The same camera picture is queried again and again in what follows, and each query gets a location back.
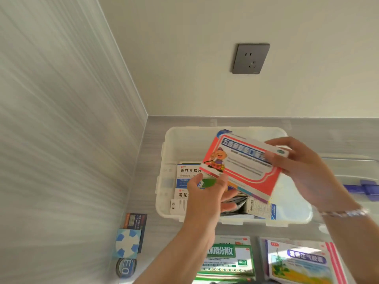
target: gray outlet plate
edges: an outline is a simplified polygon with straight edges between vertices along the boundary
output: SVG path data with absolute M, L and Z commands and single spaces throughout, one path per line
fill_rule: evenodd
M 239 44 L 233 74 L 257 75 L 265 62 L 270 44 Z

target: gray wall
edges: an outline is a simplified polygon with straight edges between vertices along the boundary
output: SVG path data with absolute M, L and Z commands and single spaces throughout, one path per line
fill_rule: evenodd
M 103 283 L 147 114 L 97 0 L 0 0 L 0 283 Z

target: hand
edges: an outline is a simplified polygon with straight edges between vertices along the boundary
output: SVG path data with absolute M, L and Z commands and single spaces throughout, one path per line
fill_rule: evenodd
M 222 174 L 214 186 L 200 189 L 197 184 L 203 179 L 203 174 L 199 173 L 194 176 L 187 184 L 188 202 L 187 212 L 184 219 L 183 227 L 188 231 L 197 233 L 205 232 L 208 238 L 208 248 L 215 241 L 215 228 L 220 218 L 220 213 L 233 210 L 237 207 L 235 203 L 224 203 L 236 196 L 236 189 L 225 191 L 228 186 L 228 176 Z
M 274 166 L 281 167 L 290 176 L 297 190 L 320 212 L 348 211 L 360 206 L 337 180 L 321 157 L 305 144 L 293 137 L 274 138 L 269 145 L 286 145 L 291 149 L 288 158 L 267 151 L 265 158 Z

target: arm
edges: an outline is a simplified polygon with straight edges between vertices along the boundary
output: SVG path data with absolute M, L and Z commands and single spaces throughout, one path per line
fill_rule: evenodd
M 291 149 L 285 158 L 266 152 L 266 159 L 283 168 L 300 194 L 320 212 L 343 212 L 360 208 L 336 179 L 323 160 L 305 144 L 292 137 L 267 141 Z M 369 216 L 324 216 L 325 224 L 345 264 L 357 284 L 371 284 L 379 279 L 379 227 Z
M 204 190 L 197 187 L 201 179 L 200 173 L 188 182 L 187 213 L 182 229 L 135 284 L 192 283 L 200 271 L 206 252 L 214 243 L 220 213 L 236 207 L 235 203 L 222 202 L 237 194 L 236 190 L 224 192 L 227 175 L 221 175 L 214 186 Z

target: left hand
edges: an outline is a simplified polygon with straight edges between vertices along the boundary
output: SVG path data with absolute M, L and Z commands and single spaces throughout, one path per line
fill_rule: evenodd
M 210 248 L 215 241 L 215 228 L 220 213 L 237 207 L 235 203 L 225 203 L 224 201 L 235 197 L 238 191 L 236 189 L 227 190 L 228 176 L 225 173 L 220 175 L 213 186 L 205 189 L 197 187 L 202 179 L 203 174 L 199 173 L 187 184 L 188 202 L 183 227 L 189 228 L 194 233 L 205 233 L 208 239 L 208 248 Z

